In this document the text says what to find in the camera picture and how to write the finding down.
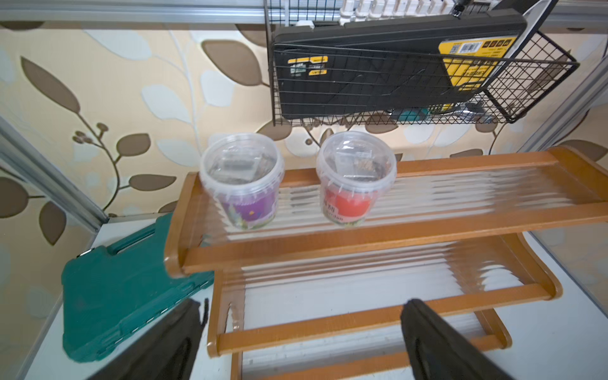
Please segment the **aluminium frame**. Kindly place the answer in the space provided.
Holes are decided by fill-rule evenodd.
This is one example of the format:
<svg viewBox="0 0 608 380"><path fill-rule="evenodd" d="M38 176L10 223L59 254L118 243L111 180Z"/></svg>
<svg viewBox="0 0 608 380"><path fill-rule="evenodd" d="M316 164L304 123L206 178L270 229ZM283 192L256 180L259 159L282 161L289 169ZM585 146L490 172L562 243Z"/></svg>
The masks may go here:
<svg viewBox="0 0 608 380"><path fill-rule="evenodd" d="M262 1L1 1L1 119L108 215L167 212L208 144L272 122ZM581 66L517 123L413 124L379 134L402 161L462 152L523 151L549 138L549 117L592 77L606 32L555 34ZM244 68L221 71L203 43L243 48ZM59 80L56 103L28 80L21 58ZM41 234L51 202L1 160L1 240ZM129 187L153 175L156 188Z"/></svg>

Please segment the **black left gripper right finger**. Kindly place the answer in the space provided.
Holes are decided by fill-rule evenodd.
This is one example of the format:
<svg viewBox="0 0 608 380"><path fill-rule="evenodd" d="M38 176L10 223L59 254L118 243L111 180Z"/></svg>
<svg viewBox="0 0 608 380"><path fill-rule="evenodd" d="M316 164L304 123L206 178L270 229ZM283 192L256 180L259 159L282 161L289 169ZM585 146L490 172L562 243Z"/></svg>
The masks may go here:
<svg viewBox="0 0 608 380"><path fill-rule="evenodd" d="M415 379L509 379L420 299L403 305L401 328Z"/></svg>

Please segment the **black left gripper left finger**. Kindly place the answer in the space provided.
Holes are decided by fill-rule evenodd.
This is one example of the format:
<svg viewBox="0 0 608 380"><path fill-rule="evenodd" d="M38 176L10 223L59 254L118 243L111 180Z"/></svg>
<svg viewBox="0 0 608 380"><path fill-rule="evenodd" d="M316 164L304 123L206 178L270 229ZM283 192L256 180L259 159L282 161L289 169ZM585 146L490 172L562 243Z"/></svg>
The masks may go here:
<svg viewBox="0 0 608 380"><path fill-rule="evenodd" d="M182 302L90 378L189 379L208 314L208 299Z"/></svg>

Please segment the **black yellow tool case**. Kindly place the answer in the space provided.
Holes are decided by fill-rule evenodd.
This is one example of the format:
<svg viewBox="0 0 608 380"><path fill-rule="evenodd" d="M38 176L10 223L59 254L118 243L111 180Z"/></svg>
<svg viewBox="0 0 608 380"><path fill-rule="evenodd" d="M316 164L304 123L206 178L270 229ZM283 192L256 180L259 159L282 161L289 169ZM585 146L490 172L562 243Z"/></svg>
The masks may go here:
<svg viewBox="0 0 608 380"><path fill-rule="evenodd" d="M513 9L279 28L272 52L282 116L342 117L468 101L526 28Z"/></svg>

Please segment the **red label seed cup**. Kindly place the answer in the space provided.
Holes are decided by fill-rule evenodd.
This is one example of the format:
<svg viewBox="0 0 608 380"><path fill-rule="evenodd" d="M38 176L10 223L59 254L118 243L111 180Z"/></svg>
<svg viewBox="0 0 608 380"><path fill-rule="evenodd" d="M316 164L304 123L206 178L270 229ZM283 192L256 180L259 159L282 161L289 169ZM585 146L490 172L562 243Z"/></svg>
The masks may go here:
<svg viewBox="0 0 608 380"><path fill-rule="evenodd" d="M316 161L321 210L340 226L363 223L377 200L393 187L397 159L375 136L344 131L321 144Z"/></svg>

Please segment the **purple label seed cup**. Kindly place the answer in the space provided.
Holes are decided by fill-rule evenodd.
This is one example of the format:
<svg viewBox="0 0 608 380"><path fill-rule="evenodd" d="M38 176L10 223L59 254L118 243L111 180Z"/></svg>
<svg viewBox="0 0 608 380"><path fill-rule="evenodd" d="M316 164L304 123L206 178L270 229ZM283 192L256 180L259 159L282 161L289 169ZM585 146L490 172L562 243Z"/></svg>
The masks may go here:
<svg viewBox="0 0 608 380"><path fill-rule="evenodd" d="M199 178L240 230L261 228L276 215L285 174L283 155L275 142L257 133L218 139L202 155Z"/></svg>

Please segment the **green plastic tool case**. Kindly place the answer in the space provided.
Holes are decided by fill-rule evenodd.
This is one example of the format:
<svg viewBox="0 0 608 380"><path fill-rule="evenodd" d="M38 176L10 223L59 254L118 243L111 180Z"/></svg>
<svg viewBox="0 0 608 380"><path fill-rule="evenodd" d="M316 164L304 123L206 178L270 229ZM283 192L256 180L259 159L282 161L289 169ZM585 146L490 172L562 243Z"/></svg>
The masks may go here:
<svg viewBox="0 0 608 380"><path fill-rule="evenodd" d="M128 337L209 288L212 272L172 278L164 250L171 215L66 263L63 285L63 349L78 363L100 361Z"/></svg>

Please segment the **wooden three-tier shelf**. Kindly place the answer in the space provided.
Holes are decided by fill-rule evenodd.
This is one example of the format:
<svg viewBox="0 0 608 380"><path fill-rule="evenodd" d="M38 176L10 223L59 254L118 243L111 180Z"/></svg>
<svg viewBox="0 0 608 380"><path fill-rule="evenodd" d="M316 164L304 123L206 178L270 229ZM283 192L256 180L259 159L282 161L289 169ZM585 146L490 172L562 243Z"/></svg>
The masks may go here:
<svg viewBox="0 0 608 380"><path fill-rule="evenodd" d="M607 172L573 147L404 161L360 226L321 210L313 169L290 170L269 225L241 231L189 174L166 240L169 275L215 276L212 377L409 377L402 307L421 299L505 369L565 308L527 232L605 223Z"/></svg>

